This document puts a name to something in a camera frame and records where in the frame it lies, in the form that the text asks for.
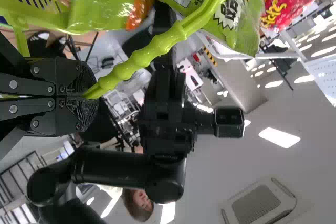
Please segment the green basket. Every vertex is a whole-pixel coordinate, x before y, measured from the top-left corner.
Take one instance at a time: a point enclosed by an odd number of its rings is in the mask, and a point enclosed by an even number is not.
[[[163,34],[156,35],[144,48],[133,52],[129,60],[118,64],[107,76],[83,94],[86,99],[97,99],[116,85],[128,80],[140,68],[147,67],[160,55],[166,54],[172,46],[201,29],[225,0],[204,0],[200,8]],[[55,29],[70,34],[81,34],[67,29],[69,8],[57,0],[0,0],[0,15],[13,26],[18,49],[23,56],[29,56],[27,41],[22,33],[28,24]]]
[[[82,34],[67,29],[70,8],[59,0],[0,0],[0,15],[12,25],[19,52],[29,56],[23,30],[28,24],[59,30],[69,34]]]

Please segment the lime green handle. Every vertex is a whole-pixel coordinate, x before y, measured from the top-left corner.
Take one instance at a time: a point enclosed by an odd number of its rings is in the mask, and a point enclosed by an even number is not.
[[[205,26],[218,6],[225,0],[204,0],[202,5],[182,21],[176,21],[165,33],[154,36],[152,41],[142,49],[136,50],[131,57],[114,67],[107,76],[83,94],[86,99],[97,99],[124,80],[128,80],[139,69],[147,67],[151,61],[168,51],[178,42],[187,40],[194,32]]]

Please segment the white panel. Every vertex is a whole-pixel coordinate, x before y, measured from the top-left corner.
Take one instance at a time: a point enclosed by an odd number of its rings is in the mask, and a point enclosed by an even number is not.
[[[309,61],[306,70],[315,78],[324,95],[336,106],[336,54]]]

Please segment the green snack bag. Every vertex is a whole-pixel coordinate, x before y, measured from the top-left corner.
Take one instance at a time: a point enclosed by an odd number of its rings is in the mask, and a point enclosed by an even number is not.
[[[198,9],[203,2],[203,0],[160,1],[169,4],[185,17]],[[259,9],[249,8],[249,1],[224,1],[213,18],[203,27],[202,31],[218,42],[227,44],[234,50],[254,57],[255,54],[253,52],[257,51],[260,40],[259,21],[255,22],[254,18],[251,19],[249,12],[254,12],[252,17],[259,16],[258,19],[260,19],[262,6],[258,5]]]
[[[154,0],[72,0],[68,28],[76,31],[136,28]]]

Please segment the ceiling air conditioner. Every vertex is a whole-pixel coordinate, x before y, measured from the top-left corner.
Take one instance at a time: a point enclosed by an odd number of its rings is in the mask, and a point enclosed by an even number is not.
[[[225,224],[284,224],[311,207],[274,176],[267,176],[225,201],[221,211]]]

